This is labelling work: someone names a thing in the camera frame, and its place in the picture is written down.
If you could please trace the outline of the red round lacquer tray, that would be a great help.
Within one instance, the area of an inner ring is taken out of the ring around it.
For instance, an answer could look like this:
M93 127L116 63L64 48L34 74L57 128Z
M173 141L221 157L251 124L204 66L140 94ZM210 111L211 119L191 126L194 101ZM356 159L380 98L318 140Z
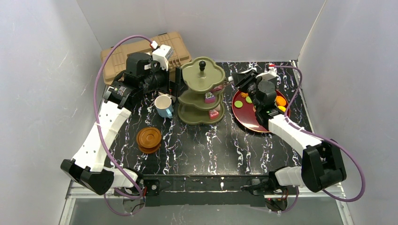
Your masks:
M267 129L261 126L255 117L255 108L253 104L248 104L245 98L240 96L241 91L237 91L232 99L232 111L236 120L248 130L257 133L269 133ZM234 101L239 100L243 103L242 108L235 108Z

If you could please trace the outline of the purple frosted cake slice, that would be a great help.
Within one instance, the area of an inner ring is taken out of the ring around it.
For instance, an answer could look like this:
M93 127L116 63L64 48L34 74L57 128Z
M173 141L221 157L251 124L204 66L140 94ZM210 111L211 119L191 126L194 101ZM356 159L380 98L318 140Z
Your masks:
M208 92L205 94L205 103L206 104L211 104L216 101L216 97L212 92Z

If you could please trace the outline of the red layered cake square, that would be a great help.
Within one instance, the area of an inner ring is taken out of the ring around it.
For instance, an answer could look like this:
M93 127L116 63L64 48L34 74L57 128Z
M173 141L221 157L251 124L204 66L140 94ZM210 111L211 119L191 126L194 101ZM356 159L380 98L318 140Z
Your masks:
M222 91L222 90L224 90L224 88L225 88L226 86L227 86L226 83L220 84L220 85L214 87L214 88L211 90L211 92L214 93L214 92Z

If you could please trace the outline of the pink sprinkled cake slice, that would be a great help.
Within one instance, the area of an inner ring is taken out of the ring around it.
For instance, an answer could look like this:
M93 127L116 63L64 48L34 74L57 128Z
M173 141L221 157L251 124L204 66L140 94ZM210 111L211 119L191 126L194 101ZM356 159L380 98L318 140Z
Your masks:
M219 117L220 113L217 110L213 109L213 110L210 110L208 112L208 114L209 114L210 120L215 120L215 119L217 119Z

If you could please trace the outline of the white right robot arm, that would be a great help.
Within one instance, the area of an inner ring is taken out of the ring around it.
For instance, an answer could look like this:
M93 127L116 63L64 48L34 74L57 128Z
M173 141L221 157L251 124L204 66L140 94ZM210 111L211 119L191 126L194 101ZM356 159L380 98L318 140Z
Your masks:
M267 186L307 187L312 192L322 191L346 179L341 151L323 139L306 133L292 122L286 110L277 104L276 86L271 79L276 73L255 69L233 73L228 78L239 91L247 93L254 106L257 122L289 144L302 158L300 166L284 167L269 174Z

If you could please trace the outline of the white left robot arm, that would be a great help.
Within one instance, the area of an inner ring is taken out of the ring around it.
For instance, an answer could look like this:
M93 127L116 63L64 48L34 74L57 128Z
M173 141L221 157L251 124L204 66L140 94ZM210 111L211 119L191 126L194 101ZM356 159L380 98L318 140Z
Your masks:
M106 158L115 160L109 149L131 116L133 105L146 93L171 92L170 56L156 50L152 54L135 52L127 57L126 68L114 77L100 109L95 110L95 122L86 140L72 159L61 163L61 169L74 182L98 195L111 188L132 188L142 193L138 184L141 177L136 171L120 165L108 168L104 164Z

